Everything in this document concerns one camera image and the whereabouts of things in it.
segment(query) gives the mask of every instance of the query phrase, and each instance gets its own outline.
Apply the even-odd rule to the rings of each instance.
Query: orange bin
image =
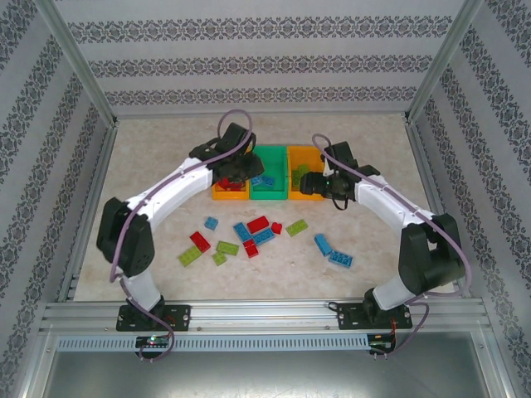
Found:
[[[217,183],[212,187],[212,199],[215,201],[248,201],[251,185],[249,180],[241,191],[229,191],[221,188]]]
[[[299,192],[299,188],[293,187],[291,173],[299,166],[305,164],[311,172],[323,172],[324,162],[321,161],[321,152],[316,147],[292,145],[288,147],[288,199],[291,201],[323,201],[324,198],[318,193],[305,195]]]

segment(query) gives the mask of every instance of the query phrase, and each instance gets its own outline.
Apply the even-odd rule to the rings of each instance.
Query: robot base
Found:
[[[165,305],[164,299],[150,311],[166,322],[174,332],[187,332],[190,325],[189,305]],[[118,332],[164,332],[166,328],[153,319],[148,318],[129,302],[119,308],[116,321]]]
[[[362,303],[330,302],[329,309],[338,314],[339,330],[390,329],[393,320],[397,329],[411,329],[413,327],[411,314],[405,305],[400,305],[389,311],[380,311],[373,320],[369,318]]]

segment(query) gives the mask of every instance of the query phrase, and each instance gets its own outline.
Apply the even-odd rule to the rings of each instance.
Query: ventilation grille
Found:
[[[58,352],[131,352],[136,337],[79,336],[61,337]],[[367,350],[366,334],[324,336],[176,336],[177,352],[256,352],[256,351],[330,351]],[[146,348],[146,351],[164,351]]]
[[[123,352],[134,350],[134,336],[75,336],[61,337],[59,352]]]

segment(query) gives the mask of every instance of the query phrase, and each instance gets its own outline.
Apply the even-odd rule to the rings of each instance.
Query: mounting bracket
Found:
[[[392,320],[396,322],[396,329],[411,329],[413,327],[409,308],[405,305],[382,311],[371,322],[363,310],[362,303],[329,303],[329,309],[337,313],[340,330],[382,330],[392,328]]]

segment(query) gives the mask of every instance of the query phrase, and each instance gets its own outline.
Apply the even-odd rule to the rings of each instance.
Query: plastic bin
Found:
[[[241,191],[228,191],[221,188],[217,183],[212,187],[212,199],[215,201],[248,201],[249,187],[251,184],[247,180],[246,185]]]
[[[311,172],[323,172],[324,162],[321,161],[321,152],[316,147],[292,145],[288,147],[288,199],[291,201],[323,201],[324,198],[315,193],[305,195],[300,193],[298,187],[293,187],[291,173],[298,166],[307,165]]]
[[[272,188],[251,186],[253,201],[285,201],[288,198],[288,152],[287,147],[278,145],[257,145],[254,152],[264,165],[264,176],[273,177]]]

